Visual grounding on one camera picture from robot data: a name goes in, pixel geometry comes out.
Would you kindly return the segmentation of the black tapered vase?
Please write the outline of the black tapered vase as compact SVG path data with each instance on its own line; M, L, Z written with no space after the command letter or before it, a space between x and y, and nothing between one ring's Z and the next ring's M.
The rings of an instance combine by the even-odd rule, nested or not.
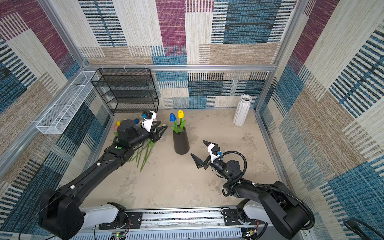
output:
M190 150L188 133L186 128L181 131L180 125L178 125L178 131L178 133L173 131L174 149L177 154L184 155Z

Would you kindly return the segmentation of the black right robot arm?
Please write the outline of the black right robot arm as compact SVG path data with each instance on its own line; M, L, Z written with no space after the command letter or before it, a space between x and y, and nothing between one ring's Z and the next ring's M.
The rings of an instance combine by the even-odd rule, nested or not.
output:
M282 182L259 184L246 180L248 163L238 151L222 152L216 143L203 141L209 156L202 160L192 154L198 169L211 168L227 182L222 186L225 197L233 196L243 201L236 214L241 224L260 220L271 224L286 239L291 240L299 231L311 229L315 216L311 208Z

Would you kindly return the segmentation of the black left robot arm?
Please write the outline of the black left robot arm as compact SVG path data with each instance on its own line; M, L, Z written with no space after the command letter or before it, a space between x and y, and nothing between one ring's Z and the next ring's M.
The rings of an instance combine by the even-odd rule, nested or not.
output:
M108 202L91 208L81 208L81 205L106 177L131 158L140 145L147 141L157 142L167 128L160 121L154 121L148 129L139 127L133 120L122 121L112 145L93 165L58 190L48 189L41 195L39 226L62 240L69 240L82 229L92 226L126 227L126 208L120 204Z

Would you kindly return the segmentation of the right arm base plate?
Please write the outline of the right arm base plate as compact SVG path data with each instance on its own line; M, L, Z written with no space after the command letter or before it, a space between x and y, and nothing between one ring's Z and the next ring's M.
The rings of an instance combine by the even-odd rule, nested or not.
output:
M238 209L230 209L228 207L223 207L220 209L220 213L224 217L225 226L235 226L235 225L264 225L265 222L260 220L250 220L245 215L242 215Z

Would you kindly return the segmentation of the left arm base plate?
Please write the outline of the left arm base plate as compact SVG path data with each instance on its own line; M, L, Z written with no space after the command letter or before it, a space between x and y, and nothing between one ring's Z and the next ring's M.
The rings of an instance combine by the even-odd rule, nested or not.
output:
M122 220L98 226L99 230L139 229L142 224L143 212L126 212Z

